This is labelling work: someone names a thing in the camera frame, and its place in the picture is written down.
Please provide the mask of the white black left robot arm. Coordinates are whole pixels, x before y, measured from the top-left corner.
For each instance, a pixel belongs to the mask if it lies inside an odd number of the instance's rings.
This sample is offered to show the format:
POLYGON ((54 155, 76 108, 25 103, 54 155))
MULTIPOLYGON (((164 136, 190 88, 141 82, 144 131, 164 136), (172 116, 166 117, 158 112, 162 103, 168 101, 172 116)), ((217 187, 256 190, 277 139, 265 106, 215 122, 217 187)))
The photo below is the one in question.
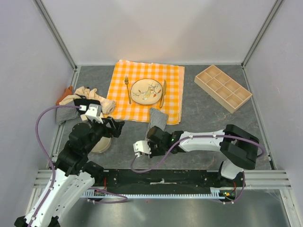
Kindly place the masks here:
POLYGON ((88 155, 102 138, 118 138, 124 121, 107 117, 102 122, 76 124, 52 167, 52 176, 31 209, 16 219, 16 227, 59 227, 83 193, 104 181, 104 169, 88 155))

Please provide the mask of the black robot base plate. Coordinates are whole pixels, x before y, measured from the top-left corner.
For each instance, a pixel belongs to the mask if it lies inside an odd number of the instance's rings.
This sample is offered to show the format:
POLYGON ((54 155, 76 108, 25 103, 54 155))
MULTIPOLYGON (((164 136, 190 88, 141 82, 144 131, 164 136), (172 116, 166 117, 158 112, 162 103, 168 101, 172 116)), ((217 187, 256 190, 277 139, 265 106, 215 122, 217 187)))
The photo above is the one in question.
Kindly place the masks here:
POLYGON ((241 188, 242 178, 242 173, 230 180, 206 170, 166 169, 139 174, 130 169, 109 169, 99 174, 94 186, 115 194, 207 194, 211 188, 241 188))

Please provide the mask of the grey striped underwear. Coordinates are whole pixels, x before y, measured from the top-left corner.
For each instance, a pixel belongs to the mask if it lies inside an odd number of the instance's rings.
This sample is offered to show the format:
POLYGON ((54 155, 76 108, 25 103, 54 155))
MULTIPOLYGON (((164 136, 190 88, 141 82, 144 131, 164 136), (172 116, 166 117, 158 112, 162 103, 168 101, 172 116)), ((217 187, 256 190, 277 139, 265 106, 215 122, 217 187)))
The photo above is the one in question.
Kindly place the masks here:
POLYGON ((147 140, 147 133, 149 130, 156 126, 162 130, 165 130, 165 127, 167 125, 168 121, 168 115, 165 113, 162 113, 160 110, 156 108, 150 108, 149 109, 149 123, 148 123, 148 128, 147 132, 145 135, 145 140, 147 140))

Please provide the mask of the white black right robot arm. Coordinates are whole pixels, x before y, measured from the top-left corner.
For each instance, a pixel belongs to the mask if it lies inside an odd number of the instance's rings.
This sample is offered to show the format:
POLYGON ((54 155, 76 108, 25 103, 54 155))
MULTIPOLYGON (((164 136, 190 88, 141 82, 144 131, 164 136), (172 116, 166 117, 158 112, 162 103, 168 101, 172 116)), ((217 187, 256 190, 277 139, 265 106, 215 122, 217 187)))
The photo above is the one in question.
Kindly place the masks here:
POLYGON ((147 140, 150 157, 191 151, 221 152, 226 157, 217 174, 217 181, 222 186, 232 183, 243 170, 254 170, 260 149, 257 137, 233 124, 226 125, 223 130, 202 133, 168 133, 154 126, 148 131, 147 140))

